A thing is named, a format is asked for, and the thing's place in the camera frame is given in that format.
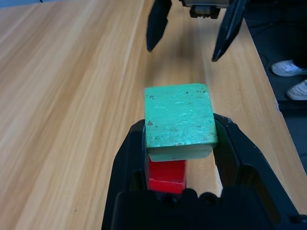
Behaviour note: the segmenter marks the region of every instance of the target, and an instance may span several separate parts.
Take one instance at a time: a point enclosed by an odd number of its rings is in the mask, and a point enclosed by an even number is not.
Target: wood grain
[[[210,61],[218,20],[173,2],[150,54],[152,0],[88,0],[0,9],[0,229],[101,228],[112,162],[144,118],[145,87],[207,83],[213,110],[262,150],[307,214],[307,177],[245,24]],[[188,186],[219,193],[211,154]]]

